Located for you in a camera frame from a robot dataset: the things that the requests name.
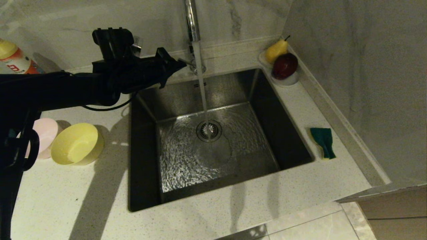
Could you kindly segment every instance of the stainless steel sink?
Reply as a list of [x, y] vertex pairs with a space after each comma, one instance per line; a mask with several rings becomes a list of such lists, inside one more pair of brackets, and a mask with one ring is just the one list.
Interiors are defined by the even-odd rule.
[[129, 209], [236, 184], [312, 161], [261, 70], [150, 88], [131, 105]]

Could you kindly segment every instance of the sink drain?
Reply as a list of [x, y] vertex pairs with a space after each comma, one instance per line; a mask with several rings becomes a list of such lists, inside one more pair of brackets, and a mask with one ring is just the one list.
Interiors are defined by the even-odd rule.
[[218, 138], [221, 136], [222, 128], [219, 122], [209, 119], [209, 124], [206, 124], [205, 121], [199, 123], [196, 129], [197, 136], [200, 140], [204, 142], [214, 142], [218, 140]]

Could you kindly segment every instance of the countertop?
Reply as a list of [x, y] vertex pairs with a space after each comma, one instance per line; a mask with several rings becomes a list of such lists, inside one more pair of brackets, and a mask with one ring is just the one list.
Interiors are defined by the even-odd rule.
[[[257, 60], [262, 48], [245, 49], [222, 55], [205, 52], [206, 75], [261, 68], [270, 78], [269, 69]], [[299, 77], [305, 74], [298, 69]], [[169, 84], [189, 78], [193, 77], [183, 69]], [[331, 126], [303, 85], [273, 86], [314, 162], [134, 213], [127, 208], [129, 107], [108, 112], [82, 107], [44, 112], [43, 117], [63, 125], [96, 125], [105, 137], [105, 149], [86, 166], [36, 161], [22, 178], [12, 239], [216, 239], [371, 188], [334, 130], [337, 158], [322, 159], [308, 129]]]

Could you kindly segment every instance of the marble backsplash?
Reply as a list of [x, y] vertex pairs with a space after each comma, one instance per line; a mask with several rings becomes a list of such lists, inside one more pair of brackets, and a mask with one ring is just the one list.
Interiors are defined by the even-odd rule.
[[[290, 1], [197, 0], [202, 46], [279, 36]], [[120, 26], [141, 38], [142, 55], [188, 49], [183, 0], [0, 1], [0, 37], [46, 71], [102, 59], [92, 31]]]
[[427, 182], [427, 1], [295, 0], [283, 36], [393, 183]]

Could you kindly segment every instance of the apple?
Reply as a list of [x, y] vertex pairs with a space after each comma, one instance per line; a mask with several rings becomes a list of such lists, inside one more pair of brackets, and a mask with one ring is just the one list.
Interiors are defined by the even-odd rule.
[[292, 53], [280, 55], [273, 65], [272, 75], [277, 80], [283, 80], [292, 75], [298, 67], [298, 59]]

